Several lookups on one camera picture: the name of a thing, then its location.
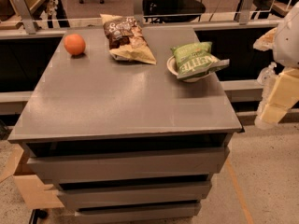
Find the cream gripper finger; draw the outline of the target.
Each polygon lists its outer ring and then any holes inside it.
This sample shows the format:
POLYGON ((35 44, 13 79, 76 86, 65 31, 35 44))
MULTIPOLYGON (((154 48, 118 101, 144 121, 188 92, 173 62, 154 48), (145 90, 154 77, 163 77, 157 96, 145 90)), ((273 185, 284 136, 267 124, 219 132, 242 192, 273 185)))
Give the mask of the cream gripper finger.
POLYGON ((299 69, 286 67, 269 77, 263 86, 254 124, 266 130, 276 126, 299 102, 299 69))
POLYGON ((273 48, 274 36, 277 29, 273 28, 259 37, 253 44, 253 47, 260 51, 267 51, 273 48))

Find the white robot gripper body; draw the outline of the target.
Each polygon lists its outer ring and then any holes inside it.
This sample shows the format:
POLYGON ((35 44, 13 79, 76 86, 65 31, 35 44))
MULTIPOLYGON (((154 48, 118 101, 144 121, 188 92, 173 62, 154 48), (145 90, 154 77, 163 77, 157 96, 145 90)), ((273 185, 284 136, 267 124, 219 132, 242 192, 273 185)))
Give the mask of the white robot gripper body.
POLYGON ((299 2, 278 25, 274 37, 273 56, 285 67, 299 67, 299 2))

